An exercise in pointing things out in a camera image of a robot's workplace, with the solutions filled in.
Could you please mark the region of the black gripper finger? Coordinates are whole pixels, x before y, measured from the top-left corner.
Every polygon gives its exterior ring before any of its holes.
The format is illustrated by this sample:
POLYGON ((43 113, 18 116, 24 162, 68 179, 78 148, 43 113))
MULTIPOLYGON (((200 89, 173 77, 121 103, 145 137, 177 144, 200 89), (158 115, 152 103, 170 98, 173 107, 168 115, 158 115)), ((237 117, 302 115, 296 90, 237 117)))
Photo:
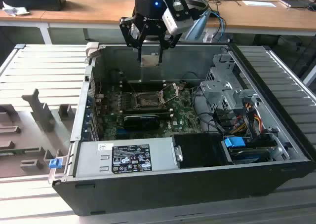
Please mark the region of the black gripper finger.
POLYGON ((158 40, 159 40, 158 62, 159 63, 162 62, 163 51, 169 48, 174 48, 176 44, 178 43, 181 36, 182 36, 182 33, 177 34, 175 36, 170 36, 168 39, 165 39, 164 34, 158 36, 158 40))
POLYGON ((147 18, 144 16, 122 17, 119 28, 126 45, 138 50, 137 60, 141 61, 142 45, 149 32, 147 18))

